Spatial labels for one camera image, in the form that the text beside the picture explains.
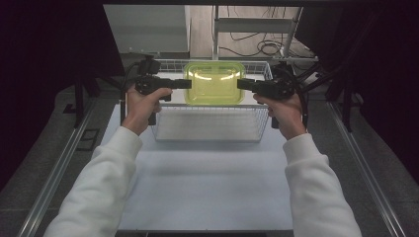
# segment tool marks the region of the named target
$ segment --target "white sweatshirt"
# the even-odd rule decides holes
[[[121,126],[108,144],[98,146],[44,236],[115,236],[141,144]],[[361,236],[327,156],[318,152],[311,135],[289,140],[284,150],[294,236]]]

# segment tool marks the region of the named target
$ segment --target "yellow lid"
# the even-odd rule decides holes
[[[188,105],[237,105],[244,92],[237,89],[237,79],[245,77],[239,62],[196,61],[185,66],[184,78],[192,80],[192,89],[185,90]]]

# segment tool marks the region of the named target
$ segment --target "white table surface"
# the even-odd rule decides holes
[[[102,143],[120,124],[116,105]],[[274,231],[292,229],[285,139],[266,125],[260,143],[156,142],[140,138],[137,170],[120,229]]]

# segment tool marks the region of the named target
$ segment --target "metal wire basket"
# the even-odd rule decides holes
[[[160,72],[182,76],[184,67],[191,60],[159,60]],[[240,62],[246,75],[257,75],[271,80],[267,62]],[[162,103],[157,123],[152,127],[158,141],[233,141],[259,142],[268,119],[267,106],[188,106]]]

